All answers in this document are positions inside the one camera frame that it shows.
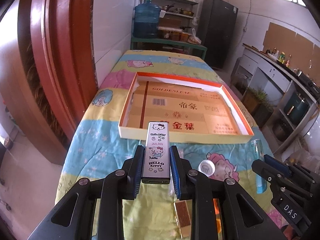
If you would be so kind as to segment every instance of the plastic bag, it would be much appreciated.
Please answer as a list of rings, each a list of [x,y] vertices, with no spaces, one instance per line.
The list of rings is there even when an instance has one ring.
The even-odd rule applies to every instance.
[[[298,164],[320,175],[320,157],[311,155],[305,149],[299,149],[286,159],[284,163]]]
[[[301,166],[320,175],[320,157],[317,155],[309,156],[301,162]]]
[[[196,36],[196,30],[192,29],[192,36],[189,37],[188,42],[191,44],[201,44],[201,40]]]

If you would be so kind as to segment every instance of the white cap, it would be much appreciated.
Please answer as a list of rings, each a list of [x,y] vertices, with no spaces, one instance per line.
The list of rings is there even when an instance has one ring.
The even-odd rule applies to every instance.
[[[202,162],[200,162],[198,166],[198,171],[202,172],[208,177],[214,174],[215,170],[216,170],[216,167],[214,166],[213,162],[209,160],[203,160]]]

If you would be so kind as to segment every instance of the colorful bedsheet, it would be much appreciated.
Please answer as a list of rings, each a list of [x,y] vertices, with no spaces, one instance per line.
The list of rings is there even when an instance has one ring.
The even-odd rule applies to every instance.
[[[101,89],[88,107],[73,137],[58,185],[56,202],[81,177],[101,179],[131,158],[137,145],[144,141],[121,139],[118,121],[135,72],[154,72],[183,75],[223,83],[222,79],[200,58],[160,51],[127,51],[106,77]],[[266,154],[272,155],[268,144],[254,119],[229,89],[254,132],[252,139],[262,140]],[[202,160],[209,159],[216,171],[213,179],[232,177],[258,202],[280,227],[280,214],[272,207],[271,191],[256,194],[256,175],[251,170],[254,154],[247,144],[185,144],[176,145],[197,169]],[[168,185],[141,184],[135,201],[124,201],[124,236],[130,239],[180,239],[174,217],[174,196],[169,195]],[[93,236],[96,234],[97,204]]]

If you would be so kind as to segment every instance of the barcode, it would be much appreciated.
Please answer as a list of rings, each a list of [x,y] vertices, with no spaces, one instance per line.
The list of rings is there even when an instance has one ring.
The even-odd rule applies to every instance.
[[[165,106],[165,99],[153,98],[152,104],[154,106]]]

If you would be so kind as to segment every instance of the screw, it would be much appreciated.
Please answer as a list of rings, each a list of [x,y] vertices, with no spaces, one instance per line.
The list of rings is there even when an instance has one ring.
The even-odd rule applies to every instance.
[[[226,183],[228,185],[234,185],[234,184],[236,184],[236,181],[233,178],[227,178]]]
[[[81,186],[83,186],[83,185],[86,185],[87,183],[88,183],[88,179],[87,178],[82,178],[82,179],[80,179],[79,180],[79,184],[81,185]]]
[[[197,170],[190,170],[190,171],[188,171],[188,173],[189,173],[190,176],[198,175],[198,171]]]
[[[117,176],[123,176],[125,174],[124,170],[116,170]]]

